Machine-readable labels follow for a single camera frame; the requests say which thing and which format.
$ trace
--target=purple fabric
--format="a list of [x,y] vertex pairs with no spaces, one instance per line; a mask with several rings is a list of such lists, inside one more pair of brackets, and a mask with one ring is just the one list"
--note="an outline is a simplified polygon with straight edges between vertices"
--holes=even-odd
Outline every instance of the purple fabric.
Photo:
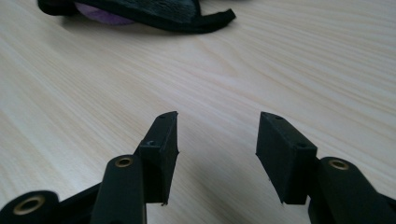
[[97,7],[91,7],[85,4],[76,3],[76,8],[82,15],[93,21],[99,21],[109,25],[125,25],[133,23],[133,21],[121,16],[109,13]]

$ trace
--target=table surface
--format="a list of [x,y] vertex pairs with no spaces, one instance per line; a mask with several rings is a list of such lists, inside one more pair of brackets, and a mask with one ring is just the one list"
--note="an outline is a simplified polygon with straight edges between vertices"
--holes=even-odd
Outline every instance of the table surface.
[[207,35],[52,17],[0,3],[0,207],[64,200],[178,112],[169,204],[148,223],[309,223],[255,156],[261,111],[356,164],[396,198],[396,1],[201,1],[237,19]]

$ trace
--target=brass insert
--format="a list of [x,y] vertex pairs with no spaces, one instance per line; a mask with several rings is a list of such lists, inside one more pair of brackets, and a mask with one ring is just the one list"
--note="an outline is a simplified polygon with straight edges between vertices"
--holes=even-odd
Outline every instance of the brass insert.
[[331,161],[329,161],[329,164],[330,164],[330,166],[332,166],[338,170],[348,170],[349,169],[349,165],[344,161],[331,160]]
[[129,165],[131,165],[134,161],[132,160],[132,158],[129,157],[123,157],[120,158],[116,161],[116,166],[118,167],[127,167]]
[[23,216],[37,210],[41,205],[44,204],[46,198],[43,195],[35,195],[21,203],[18,203],[17,206],[14,207],[14,214],[18,216]]

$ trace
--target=black fabric object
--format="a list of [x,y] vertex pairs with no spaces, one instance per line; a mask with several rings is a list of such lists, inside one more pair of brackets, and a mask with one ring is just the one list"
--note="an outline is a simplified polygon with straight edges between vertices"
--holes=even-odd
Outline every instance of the black fabric object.
[[37,0],[39,8],[52,16],[78,13],[75,3],[97,7],[155,28],[181,33],[211,33],[235,19],[231,9],[202,16],[198,0]]

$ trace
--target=wooden table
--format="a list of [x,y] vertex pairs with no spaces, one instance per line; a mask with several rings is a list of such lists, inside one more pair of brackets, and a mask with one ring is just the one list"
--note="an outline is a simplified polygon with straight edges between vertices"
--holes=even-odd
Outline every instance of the wooden table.
[[51,17],[0,3],[0,206],[37,189],[64,200],[133,153],[176,110],[181,151],[148,223],[309,223],[255,156],[261,111],[318,157],[356,164],[396,198],[396,2],[201,1],[237,19],[207,35]]

